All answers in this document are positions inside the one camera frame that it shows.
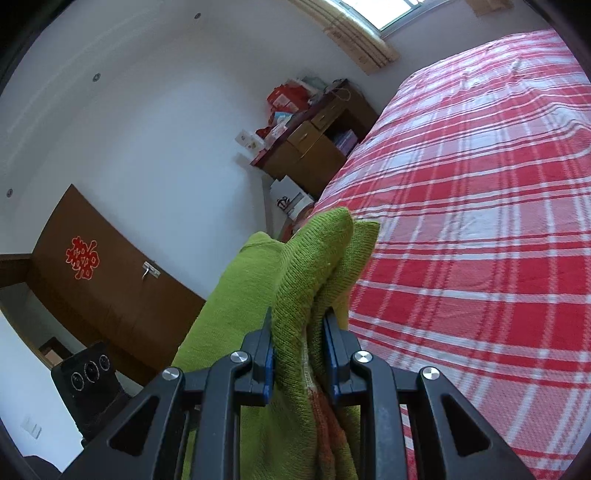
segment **striped curtain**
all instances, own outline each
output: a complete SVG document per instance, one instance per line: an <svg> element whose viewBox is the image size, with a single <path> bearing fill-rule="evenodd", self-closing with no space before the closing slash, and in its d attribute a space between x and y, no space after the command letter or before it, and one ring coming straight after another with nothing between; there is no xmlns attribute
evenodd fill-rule
<svg viewBox="0 0 591 480"><path fill-rule="evenodd" d="M324 33L368 75L399 58L398 52L362 21L330 0L289 0L320 24Z"/></svg>
<svg viewBox="0 0 591 480"><path fill-rule="evenodd" d="M513 8L512 0L466 0L466 3L472 7L477 17Z"/></svg>

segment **green knit garment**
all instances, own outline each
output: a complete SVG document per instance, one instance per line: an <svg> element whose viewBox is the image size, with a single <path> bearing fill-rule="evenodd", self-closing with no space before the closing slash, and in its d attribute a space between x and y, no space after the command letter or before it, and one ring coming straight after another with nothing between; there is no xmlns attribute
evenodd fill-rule
<svg viewBox="0 0 591 480"><path fill-rule="evenodd" d="M261 328L272 307L275 385L269 405L241 409L243 480L357 478L359 410L346 408L335 416L320 387L322 317L332 306L339 326L347 328L349 292L378 231L377 223L355 221L338 208L313 216L286 244L255 233L181 344L173 365L185 372L210 367ZM193 445L194 435L183 478Z"/></svg>

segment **red and white plaid blanket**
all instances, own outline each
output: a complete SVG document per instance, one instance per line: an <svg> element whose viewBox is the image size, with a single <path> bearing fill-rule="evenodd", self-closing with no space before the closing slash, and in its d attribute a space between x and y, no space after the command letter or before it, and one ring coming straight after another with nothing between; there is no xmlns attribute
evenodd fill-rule
<svg viewBox="0 0 591 480"><path fill-rule="evenodd" d="M381 223L351 296L362 346L441 368L559 478L591 432L591 85L560 37L412 75L316 211L336 206Z"/></svg>

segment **bedspread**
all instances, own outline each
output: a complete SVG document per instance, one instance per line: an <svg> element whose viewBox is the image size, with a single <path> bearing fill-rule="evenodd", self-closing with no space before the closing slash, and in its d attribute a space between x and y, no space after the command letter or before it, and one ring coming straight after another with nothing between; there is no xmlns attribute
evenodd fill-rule
<svg viewBox="0 0 591 480"><path fill-rule="evenodd" d="M591 86L560 37L413 74L316 211L336 206L381 223L351 296L362 346L438 366L559 478L591 432Z"/></svg>

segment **red chinese character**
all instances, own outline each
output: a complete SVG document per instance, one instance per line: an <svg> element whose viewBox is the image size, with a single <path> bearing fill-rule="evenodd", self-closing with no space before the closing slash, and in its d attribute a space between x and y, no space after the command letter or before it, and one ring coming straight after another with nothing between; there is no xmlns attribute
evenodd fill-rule
<svg viewBox="0 0 591 480"><path fill-rule="evenodd" d="M72 239L72 248L66 250L66 263L72 265L72 270L76 272L76 280L92 278L93 270L100 264L99 254L95 248L96 240L88 245L80 236Z"/></svg>

